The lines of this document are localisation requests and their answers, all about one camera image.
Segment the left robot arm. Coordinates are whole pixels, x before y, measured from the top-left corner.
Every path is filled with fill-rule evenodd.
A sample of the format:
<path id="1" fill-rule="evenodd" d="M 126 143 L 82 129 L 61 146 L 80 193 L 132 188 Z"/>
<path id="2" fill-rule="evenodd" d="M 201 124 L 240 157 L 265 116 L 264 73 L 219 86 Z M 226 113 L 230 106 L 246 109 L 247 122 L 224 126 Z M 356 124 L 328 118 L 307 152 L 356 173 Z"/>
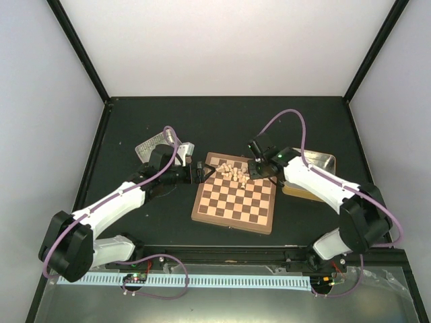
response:
<path id="1" fill-rule="evenodd" d="M 100 234 L 127 213 L 140 208 L 162 193 L 166 186 L 201 184 L 215 168 L 202 161 L 190 164 L 194 146 L 155 146 L 134 174 L 116 190 L 84 209 L 56 213 L 48 226 L 38 257 L 43 273 L 54 270 L 69 282 L 81 279 L 91 268 L 123 262 L 129 268 L 143 264 L 145 253 L 126 235 L 101 239 Z"/>

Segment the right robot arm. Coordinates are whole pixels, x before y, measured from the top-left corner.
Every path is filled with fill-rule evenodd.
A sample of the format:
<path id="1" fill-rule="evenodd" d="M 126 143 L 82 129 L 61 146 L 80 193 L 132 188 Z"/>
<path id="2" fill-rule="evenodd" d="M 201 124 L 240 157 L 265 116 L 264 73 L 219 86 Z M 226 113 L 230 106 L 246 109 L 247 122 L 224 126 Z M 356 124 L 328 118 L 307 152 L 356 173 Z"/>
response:
<path id="1" fill-rule="evenodd" d="M 248 146 L 254 159 L 248 161 L 253 180 L 278 177 L 303 188 L 327 203 L 339 215 L 339 227 L 317 238 L 305 254 L 312 271 L 322 271 L 331 259 L 348 253 L 362 254 L 373 247 L 393 226 L 380 190 L 373 184 L 346 182 L 304 161 L 287 147 L 263 151 Z"/>

